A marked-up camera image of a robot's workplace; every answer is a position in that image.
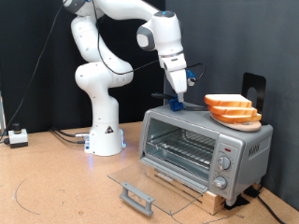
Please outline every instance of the stack of toast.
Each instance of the stack of toast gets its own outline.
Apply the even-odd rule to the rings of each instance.
[[[211,116],[225,123],[247,123],[259,121],[262,115],[252,107],[252,101],[240,94],[209,94],[205,103]]]

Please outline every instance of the wooden surface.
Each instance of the wooden surface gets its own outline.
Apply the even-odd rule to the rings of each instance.
[[[215,216],[191,204],[170,217],[153,206],[146,217],[121,198],[108,174],[138,161],[141,122],[122,124],[127,148],[112,157],[86,154],[52,133],[29,134],[29,147],[0,146],[0,223],[276,223],[257,200]],[[89,129],[70,130],[69,133]],[[299,213],[267,189],[261,197],[288,224]]]

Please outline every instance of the warning sticker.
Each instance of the warning sticker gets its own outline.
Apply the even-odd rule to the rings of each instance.
[[[105,133],[114,133],[114,132],[113,132],[112,128],[109,126]]]

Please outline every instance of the metal handle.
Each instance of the metal handle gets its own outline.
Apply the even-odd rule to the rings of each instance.
[[[124,182],[121,184],[123,186],[122,194],[120,195],[122,199],[124,199],[127,203],[129,203],[132,207],[137,209],[138,211],[142,212],[143,214],[151,217],[153,211],[151,210],[151,203],[155,201],[154,198],[151,198],[149,195],[145,194],[139,189],[134,188],[132,185]],[[142,198],[146,201],[146,206],[142,206],[140,203],[137,203],[132,198],[129,197],[129,191],[137,195],[138,197]]]
[[[163,93],[152,93],[151,94],[152,97],[154,98],[158,98],[158,99],[166,99],[166,100],[172,100],[175,99],[176,97],[172,96],[172,95],[168,95],[168,94],[163,94]]]

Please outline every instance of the oven knob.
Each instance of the oven knob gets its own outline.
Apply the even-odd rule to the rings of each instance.
[[[219,158],[219,165],[221,170],[227,170],[231,166],[231,162],[227,157],[220,157]]]
[[[220,189],[225,189],[227,185],[226,179],[224,179],[222,176],[218,176],[216,179],[214,179],[212,184]]]

